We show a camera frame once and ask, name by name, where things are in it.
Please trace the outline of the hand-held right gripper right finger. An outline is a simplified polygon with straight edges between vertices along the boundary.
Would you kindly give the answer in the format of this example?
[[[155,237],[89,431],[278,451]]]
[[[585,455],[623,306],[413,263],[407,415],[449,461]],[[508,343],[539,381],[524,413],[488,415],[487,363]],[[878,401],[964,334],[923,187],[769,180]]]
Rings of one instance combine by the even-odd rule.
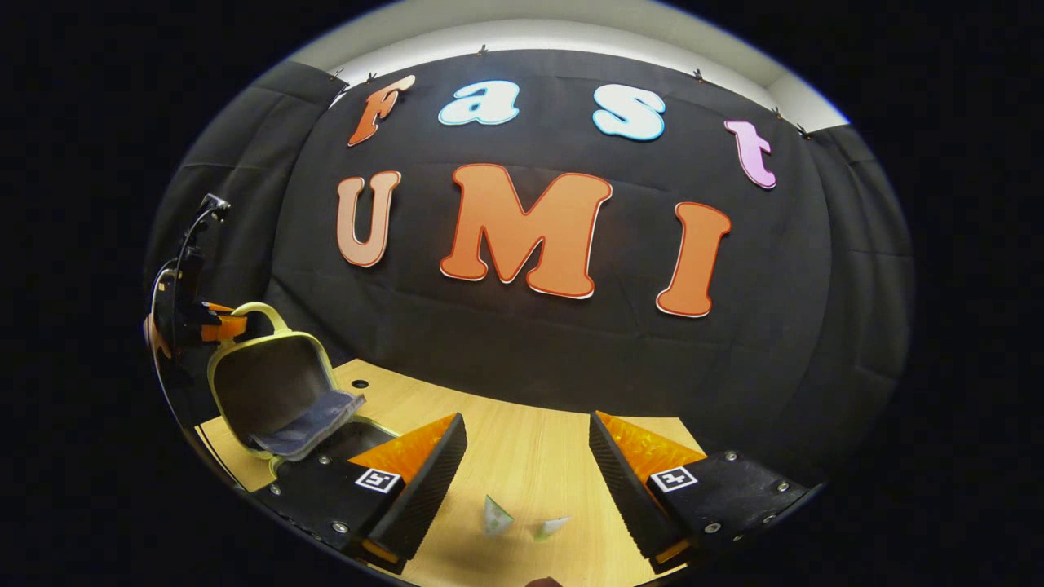
[[[816,496],[737,450],[705,454],[621,417],[590,418],[589,449],[656,573],[738,551]]]

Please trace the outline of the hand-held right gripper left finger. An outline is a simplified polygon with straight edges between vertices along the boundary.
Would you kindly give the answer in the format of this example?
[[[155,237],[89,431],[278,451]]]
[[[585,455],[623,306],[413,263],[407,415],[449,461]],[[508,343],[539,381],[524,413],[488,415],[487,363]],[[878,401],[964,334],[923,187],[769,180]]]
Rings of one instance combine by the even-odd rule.
[[[402,437],[363,417],[309,457],[279,465],[269,509],[330,549],[401,572],[420,549],[466,449],[461,413]]]

